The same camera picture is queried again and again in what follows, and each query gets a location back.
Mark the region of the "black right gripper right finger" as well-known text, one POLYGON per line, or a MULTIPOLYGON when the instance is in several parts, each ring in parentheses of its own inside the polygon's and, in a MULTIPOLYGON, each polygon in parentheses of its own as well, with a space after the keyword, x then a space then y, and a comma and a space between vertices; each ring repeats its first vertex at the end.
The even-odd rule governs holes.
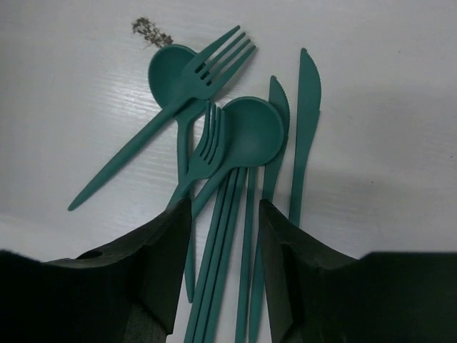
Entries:
POLYGON ((354 259, 260 209, 274 342, 454 342, 456 254, 371 252, 354 259))

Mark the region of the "green plastic spoon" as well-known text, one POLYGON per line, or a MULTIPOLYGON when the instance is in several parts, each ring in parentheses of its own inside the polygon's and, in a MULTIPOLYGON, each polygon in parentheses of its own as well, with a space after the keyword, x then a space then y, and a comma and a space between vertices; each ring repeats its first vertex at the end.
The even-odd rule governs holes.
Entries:
POLYGON ((267 164, 274 152, 267 152, 268 138, 279 128, 280 116, 266 100, 256 96, 242 96, 223 107, 228 124, 224 159, 218 171, 205 183, 192 201, 191 213, 195 219, 217 190, 226 175, 237 168, 253 168, 267 164))
MULTIPOLYGON (((170 44, 154 54, 149 64, 148 78, 151 93, 159 106, 163 107, 171 102, 181 70, 195 54, 195 51, 180 44, 170 44)), ((181 181, 188 169, 189 149, 193 146, 193 125, 196 118, 184 109, 175 120, 178 124, 177 171, 178 180, 181 181)), ((190 303, 194 300, 195 278, 195 234, 191 233, 185 266, 186 293, 190 303)))

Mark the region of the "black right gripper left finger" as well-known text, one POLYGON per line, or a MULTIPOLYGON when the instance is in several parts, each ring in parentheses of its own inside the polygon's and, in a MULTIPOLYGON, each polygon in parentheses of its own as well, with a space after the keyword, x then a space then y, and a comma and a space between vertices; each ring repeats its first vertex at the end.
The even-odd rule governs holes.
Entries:
POLYGON ((165 342, 191 238, 185 198, 75 259, 1 252, 3 342, 165 342))

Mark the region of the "green plastic fork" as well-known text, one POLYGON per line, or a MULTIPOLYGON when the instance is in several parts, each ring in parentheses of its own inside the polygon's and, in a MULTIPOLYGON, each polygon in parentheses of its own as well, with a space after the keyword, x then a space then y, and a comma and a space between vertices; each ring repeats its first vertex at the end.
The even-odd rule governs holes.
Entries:
POLYGON ((189 159, 187 173, 175 188, 168 207, 188 196, 195 182, 209 179, 218 171, 226 144, 224 119, 221 108, 208 101, 202 136, 189 159))
POLYGON ((182 69, 177 90, 167 104, 143 129, 133 136, 80 191, 67 210, 73 211, 95 194, 147 141, 193 99, 209 100, 215 96, 256 49, 245 33, 229 39, 240 30, 237 25, 210 43, 182 69))

